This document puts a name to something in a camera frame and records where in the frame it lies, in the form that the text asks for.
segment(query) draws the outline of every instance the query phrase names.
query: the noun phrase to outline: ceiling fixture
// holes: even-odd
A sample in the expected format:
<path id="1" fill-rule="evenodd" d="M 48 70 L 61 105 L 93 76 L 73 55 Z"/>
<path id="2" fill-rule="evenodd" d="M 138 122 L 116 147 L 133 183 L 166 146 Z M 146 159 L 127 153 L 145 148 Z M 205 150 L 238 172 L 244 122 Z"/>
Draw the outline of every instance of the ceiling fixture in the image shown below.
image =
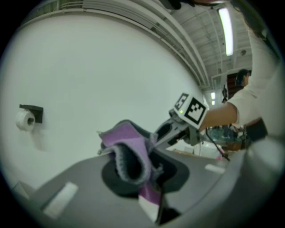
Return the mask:
<path id="1" fill-rule="evenodd" d="M 213 100 L 215 100 L 215 98 L 216 98 L 216 93 L 215 93 L 215 92 L 211 93 L 211 98 L 212 98 Z"/>
<path id="2" fill-rule="evenodd" d="M 219 15 L 224 29 L 224 38 L 226 40 L 226 54 L 231 56 L 233 54 L 233 34 L 232 22 L 227 8 L 219 9 Z"/>

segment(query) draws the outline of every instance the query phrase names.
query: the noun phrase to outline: white cube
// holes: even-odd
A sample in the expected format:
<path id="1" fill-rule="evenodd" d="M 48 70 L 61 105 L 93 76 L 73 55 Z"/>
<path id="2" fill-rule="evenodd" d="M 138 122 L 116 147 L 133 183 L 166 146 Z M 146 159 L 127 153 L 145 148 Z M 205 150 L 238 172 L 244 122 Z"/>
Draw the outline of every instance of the white cube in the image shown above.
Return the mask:
<path id="1" fill-rule="evenodd" d="M 175 103 L 174 111 L 181 119 L 199 129 L 205 118 L 207 108 L 202 101 L 193 95 L 183 93 Z"/>

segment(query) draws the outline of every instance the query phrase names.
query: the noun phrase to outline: black cable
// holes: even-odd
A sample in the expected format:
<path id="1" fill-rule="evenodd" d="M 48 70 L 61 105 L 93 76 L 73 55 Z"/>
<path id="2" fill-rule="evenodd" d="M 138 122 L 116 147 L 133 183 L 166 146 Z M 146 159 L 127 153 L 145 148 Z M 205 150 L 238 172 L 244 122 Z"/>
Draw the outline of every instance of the black cable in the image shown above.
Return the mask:
<path id="1" fill-rule="evenodd" d="M 229 159 L 226 155 L 224 155 L 224 153 L 219 149 L 219 147 L 217 146 L 217 144 L 215 143 L 215 141 L 209 136 L 207 128 L 206 128 L 206 135 L 207 135 L 208 138 L 211 140 L 211 142 L 212 142 L 213 144 L 215 144 L 215 146 L 217 147 L 217 149 L 218 149 L 219 153 L 222 155 L 222 157 L 225 158 L 225 159 L 227 159 L 228 161 L 230 161 L 230 159 Z"/>

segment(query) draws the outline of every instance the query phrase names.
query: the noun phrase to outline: ceiling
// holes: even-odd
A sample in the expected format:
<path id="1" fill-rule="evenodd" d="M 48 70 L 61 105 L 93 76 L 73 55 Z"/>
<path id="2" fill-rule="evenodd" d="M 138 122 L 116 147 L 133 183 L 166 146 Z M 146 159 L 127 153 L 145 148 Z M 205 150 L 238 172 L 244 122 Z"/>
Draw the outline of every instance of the ceiling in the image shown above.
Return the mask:
<path id="1" fill-rule="evenodd" d="M 232 56 L 225 53 L 224 32 L 218 14 L 221 7 L 229 9 L 232 20 Z M 236 73 L 241 68 L 252 68 L 247 29 L 239 13 L 230 4 L 213 8 L 182 4 L 180 10 L 172 11 L 159 0 L 46 0 L 27 16 L 23 25 L 59 11 L 92 12 L 94 9 L 131 19 L 129 22 L 168 45 L 189 68 L 209 104 L 213 91 L 217 94 L 216 106 L 221 103 L 221 90 L 228 74 Z"/>

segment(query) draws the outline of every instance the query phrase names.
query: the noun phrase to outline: folded cloth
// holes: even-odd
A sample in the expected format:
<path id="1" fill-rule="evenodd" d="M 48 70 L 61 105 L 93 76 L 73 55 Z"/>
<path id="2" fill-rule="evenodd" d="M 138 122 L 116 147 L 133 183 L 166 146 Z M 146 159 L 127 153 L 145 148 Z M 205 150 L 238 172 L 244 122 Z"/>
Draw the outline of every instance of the folded cloth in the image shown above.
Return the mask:
<path id="1" fill-rule="evenodd" d="M 144 185 L 154 182 L 163 168 L 155 168 L 148 158 L 156 143 L 152 134 L 130 121 L 122 121 L 109 131 L 99 134 L 102 152 L 114 152 L 119 177 L 128 183 Z"/>

